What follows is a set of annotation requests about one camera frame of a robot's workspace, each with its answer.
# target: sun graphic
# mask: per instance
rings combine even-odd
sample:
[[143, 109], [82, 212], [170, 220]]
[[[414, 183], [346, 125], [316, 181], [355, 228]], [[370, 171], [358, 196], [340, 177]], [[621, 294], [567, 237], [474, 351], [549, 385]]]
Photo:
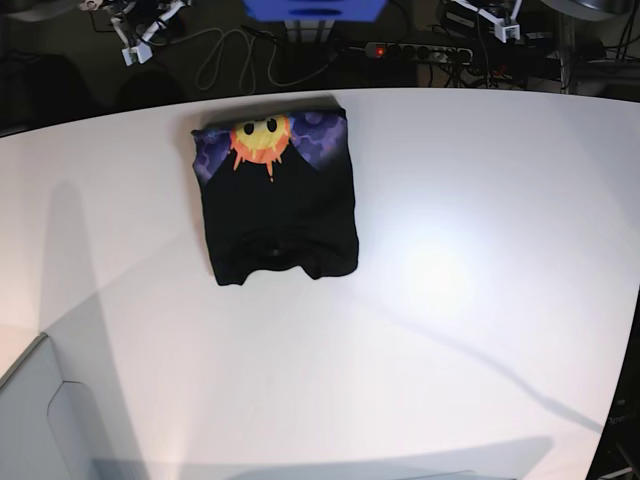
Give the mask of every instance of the sun graphic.
[[244, 161], [264, 164], [273, 182], [273, 162], [282, 163], [290, 138], [289, 119], [283, 115], [236, 125], [231, 130], [231, 148], [237, 152], [233, 169]]

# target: folded t-shirt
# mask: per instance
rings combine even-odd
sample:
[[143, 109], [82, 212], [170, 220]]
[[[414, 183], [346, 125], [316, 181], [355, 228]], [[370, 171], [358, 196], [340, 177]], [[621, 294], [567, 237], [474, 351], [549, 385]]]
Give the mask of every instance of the folded t-shirt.
[[220, 285], [301, 266], [313, 279], [358, 264], [345, 111], [272, 115], [193, 132], [205, 235]]

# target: blue box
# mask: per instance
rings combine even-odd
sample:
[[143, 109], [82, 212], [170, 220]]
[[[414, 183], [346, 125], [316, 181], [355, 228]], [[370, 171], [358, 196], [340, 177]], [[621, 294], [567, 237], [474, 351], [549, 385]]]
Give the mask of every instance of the blue box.
[[261, 22], [336, 20], [373, 22], [386, 0], [244, 0], [247, 14]]

